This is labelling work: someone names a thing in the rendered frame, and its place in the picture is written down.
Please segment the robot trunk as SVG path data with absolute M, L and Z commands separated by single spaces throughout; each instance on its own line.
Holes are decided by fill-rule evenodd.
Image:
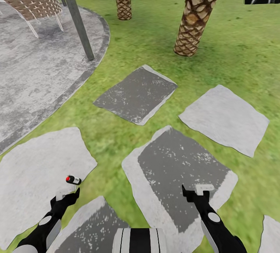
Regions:
M 112 253 L 168 253 L 166 236 L 161 228 L 119 228 Z

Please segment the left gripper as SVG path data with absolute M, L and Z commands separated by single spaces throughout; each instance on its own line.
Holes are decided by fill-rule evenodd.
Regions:
M 75 192 L 71 192 L 69 194 L 66 194 L 65 197 L 62 200 L 56 201 L 56 198 L 53 198 L 51 203 L 51 208 L 54 208 L 56 206 L 62 207 L 65 211 L 68 206 L 74 205 L 76 202 L 76 198 L 79 197 L 80 188 L 78 188 Z

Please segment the pesticide atomizer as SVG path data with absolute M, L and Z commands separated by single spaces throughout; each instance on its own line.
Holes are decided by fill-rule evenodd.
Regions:
M 75 184 L 77 186 L 77 185 L 81 184 L 81 179 L 74 177 L 74 176 L 69 176 L 67 183 Z

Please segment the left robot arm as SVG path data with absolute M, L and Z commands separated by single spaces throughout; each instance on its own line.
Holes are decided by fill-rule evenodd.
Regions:
M 22 239 L 11 253 L 46 253 L 56 236 L 61 231 L 61 219 L 66 209 L 74 205 L 79 197 L 80 188 L 70 186 L 56 191 L 51 203 L 51 211 L 38 222 L 37 227 Z

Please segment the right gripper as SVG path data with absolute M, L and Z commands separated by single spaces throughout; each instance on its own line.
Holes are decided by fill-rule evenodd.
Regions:
M 195 191 L 185 190 L 185 188 L 183 187 L 182 192 L 187 201 L 194 202 L 196 207 L 198 207 L 198 204 L 200 204 L 201 202 L 210 202 L 210 193 L 208 191 L 203 191 L 203 196 L 197 196 Z

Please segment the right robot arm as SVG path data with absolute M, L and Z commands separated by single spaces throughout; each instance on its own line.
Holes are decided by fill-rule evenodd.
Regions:
M 196 184 L 196 190 L 185 190 L 183 196 L 188 202 L 194 202 L 201 217 L 203 234 L 207 238 L 214 253 L 247 253 L 242 241 L 238 236 L 232 235 L 230 231 L 221 225 L 222 221 L 217 212 L 209 205 L 210 190 L 212 184 Z

